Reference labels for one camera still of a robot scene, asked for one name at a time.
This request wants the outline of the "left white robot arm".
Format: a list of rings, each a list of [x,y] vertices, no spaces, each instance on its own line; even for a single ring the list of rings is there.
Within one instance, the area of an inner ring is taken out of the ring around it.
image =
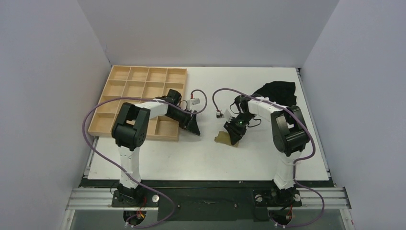
[[[180,101],[181,94],[170,89],[167,95],[139,104],[125,102],[120,108],[112,127],[112,137],[118,146],[122,168],[117,189],[131,206],[139,205],[144,196],[139,187],[139,155],[140,147],[147,138],[149,120],[164,115],[178,122],[181,129],[198,136],[201,134],[196,111],[180,109]]]

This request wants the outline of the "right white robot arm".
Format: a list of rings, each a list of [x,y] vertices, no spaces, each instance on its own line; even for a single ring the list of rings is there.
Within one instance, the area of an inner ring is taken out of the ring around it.
[[[290,189],[295,186],[294,161],[300,158],[306,144],[310,141],[301,126],[306,125],[301,109],[296,106],[282,106],[265,97],[236,98],[239,113],[225,122],[224,128],[230,136],[232,145],[237,144],[245,135],[251,120],[259,117],[271,123],[272,140],[280,152],[273,182],[277,186],[270,191],[271,201],[277,205],[289,199]]]

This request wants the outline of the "olive and cream underwear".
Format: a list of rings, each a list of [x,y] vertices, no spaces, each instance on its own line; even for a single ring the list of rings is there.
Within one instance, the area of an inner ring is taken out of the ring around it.
[[[214,138],[214,141],[216,143],[225,144],[227,146],[231,146],[231,147],[235,147],[235,148],[237,148],[238,144],[239,144],[239,142],[237,142],[236,144],[232,144],[230,135],[224,131],[219,131],[218,135]]]

